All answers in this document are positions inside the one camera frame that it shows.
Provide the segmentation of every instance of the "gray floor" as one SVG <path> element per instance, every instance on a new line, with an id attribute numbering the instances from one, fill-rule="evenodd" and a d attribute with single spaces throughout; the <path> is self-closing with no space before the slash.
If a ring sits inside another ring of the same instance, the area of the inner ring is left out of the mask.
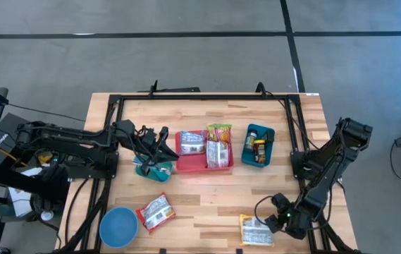
<path id="1" fill-rule="evenodd" d="M 288 0 L 294 31 L 401 30 L 401 0 Z M 0 33 L 284 30 L 279 1 L 0 0 Z M 345 173 L 359 248 L 401 253 L 401 181 L 389 165 L 401 136 L 401 37 L 295 39 L 307 92 L 321 94 L 332 131 L 340 116 L 374 127 L 369 149 Z M 12 103 L 85 117 L 92 92 L 199 86 L 202 91 L 297 91 L 284 37 L 0 40 L 0 87 Z M 7 108 L 29 120 L 82 123 Z M 394 165 L 401 174 L 401 150 Z M 37 223 L 8 224 L 2 246 L 50 251 Z"/>

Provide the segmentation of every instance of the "chip bag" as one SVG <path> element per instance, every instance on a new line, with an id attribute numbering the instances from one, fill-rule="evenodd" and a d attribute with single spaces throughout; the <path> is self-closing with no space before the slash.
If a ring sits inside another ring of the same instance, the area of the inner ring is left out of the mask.
<path id="1" fill-rule="evenodd" d="M 273 246 L 271 230 L 255 217 L 241 214 L 241 246 Z"/>
<path id="2" fill-rule="evenodd" d="M 208 140 L 222 141 L 230 144 L 231 142 L 231 124 L 211 124 L 206 127 L 208 131 Z"/>
<path id="3" fill-rule="evenodd" d="M 180 153 L 182 155 L 198 155 L 205 152 L 205 135 L 182 131 L 180 134 Z"/>
<path id="4" fill-rule="evenodd" d="M 206 163 L 209 168 L 228 167 L 228 146 L 225 142 L 206 142 Z"/>
<path id="5" fill-rule="evenodd" d="M 167 201 L 165 193 L 162 193 L 156 200 L 148 205 L 136 210 L 137 217 L 144 224 L 145 228 L 151 232 L 164 222 L 175 216 L 175 211 Z"/>

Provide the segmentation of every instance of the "wooden table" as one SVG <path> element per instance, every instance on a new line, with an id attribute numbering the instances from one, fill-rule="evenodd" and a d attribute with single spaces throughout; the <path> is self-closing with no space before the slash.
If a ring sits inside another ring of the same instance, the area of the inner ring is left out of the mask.
<path id="1" fill-rule="evenodd" d="M 86 130 L 97 131 L 103 128 L 109 95 L 92 95 Z M 318 95 L 308 94 L 300 94 L 300 99 L 308 137 L 316 145 L 322 146 L 330 136 L 321 99 Z M 274 235 L 274 247 L 240 246 L 240 214 L 252 215 L 255 204 L 267 195 L 282 192 L 289 199 L 295 200 L 299 194 L 298 182 L 292 175 L 289 160 L 292 148 L 287 116 L 280 103 L 275 100 L 131 100 L 125 102 L 122 119 L 130 119 L 136 128 L 146 125 L 156 132 L 168 126 L 170 134 L 167 144 L 173 150 L 175 133 L 178 131 L 199 130 L 211 123 L 230 123 L 233 125 L 235 166 L 232 171 L 217 174 L 177 174 L 175 171 L 169 182 L 157 183 L 138 176 L 135 166 L 131 164 L 134 154 L 120 147 L 120 163 L 117 177 L 112 181 L 108 210 L 118 206 L 135 210 L 165 192 L 177 215 L 153 234 L 149 234 L 140 224 L 137 238 L 127 248 L 112 249 L 103 244 L 102 253 L 158 253 L 160 248 L 166 248 L 168 253 L 235 253 L 236 248 L 243 248 L 244 253 L 309 253 L 307 238 L 296 240 L 283 233 Z M 271 165 L 263 169 L 243 164 L 240 159 L 250 123 L 276 131 Z M 296 132 L 299 147 L 302 147 L 297 127 Z M 68 206 L 81 182 L 77 180 L 70 185 L 59 231 L 62 239 Z M 70 236 L 85 219 L 91 186 L 92 180 L 89 180 L 75 201 L 70 216 Z M 260 217 L 274 212 L 276 209 L 269 200 L 263 202 L 258 210 Z M 92 223 L 88 248 L 94 247 L 97 223 Z M 330 223 L 347 245 L 357 247 L 345 196 L 338 185 L 333 189 Z M 319 231 L 315 231 L 315 235 L 318 247 L 321 248 Z"/>

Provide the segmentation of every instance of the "red plastic bin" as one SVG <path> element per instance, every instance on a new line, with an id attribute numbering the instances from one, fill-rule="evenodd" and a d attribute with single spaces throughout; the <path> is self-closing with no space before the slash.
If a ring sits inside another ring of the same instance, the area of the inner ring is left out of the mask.
<path id="1" fill-rule="evenodd" d="M 202 134 L 202 131 L 189 131 L 195 134 Z M 206 134 L 208 132 L 204 131 L 204 138 L 206 140 Z M 196 172 L 211 172 L 211 171 L 219 171 L 219 170 L 229 170 L 233 168 L 233 151 L 231 145 L 229 146 L 229 155 L 228 155 L 228 167 L 220 167 L 220 168 L 209 168 L 206 163 L 206 153 L 202 153 L 200 155 L 181 155 L 181 132 L 177 132 L 175 134 L 175 152 L 180 155 L 178 161 L 176 163 L 177 172 L 179 173 L 196 173 Z"/>

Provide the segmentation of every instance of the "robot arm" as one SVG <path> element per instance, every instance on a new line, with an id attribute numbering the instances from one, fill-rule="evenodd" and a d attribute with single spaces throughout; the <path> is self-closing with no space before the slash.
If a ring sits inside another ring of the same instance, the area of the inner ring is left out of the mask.
<path id="1" fill-rule="evenodd" d="M 368 147 L 372 127 L 352 119 L 340 119 L 332 138 L 319 150 L 294 152 L 291 156 L 294 175 L 297 179 L 309 180 L 309 183 L 297 197 L 290 202 L 282 193 L 271 198 L 277 207 L 274 214 L 265 219 L 272 233 L 283 231 L 290 236 L 303 239 L 309 228 L 309 222 L 319 222 L 331 237 L 338 250 L 349 251 L 328 222 L 322 212 L 326 206 L 328 192 L 346 170 L 347 165 L 355 161 L 360 151 Z"/>
<path id="2" fill-rule="evenodd" d="M 149 173 L 149 166 L 159 162 L 171 162 L 178 155 L 166 144 L 168 128 L 163 127 L 158 140 L 152 128 L 135 130 L 130 120 L 119 121 L 104 130 L 91 132 L 55 126 L 41 121 L 19 125 L 17 145 L 26 150 L 53 150 L 72 155 L 85 161 L 81 167 L 70 167 L 68 178 L 107 179 L 116 175 L 116 152 L 118 143 L 132 150 L 136 156 L 148 156 L 143 160 L 143 173 Z"/>

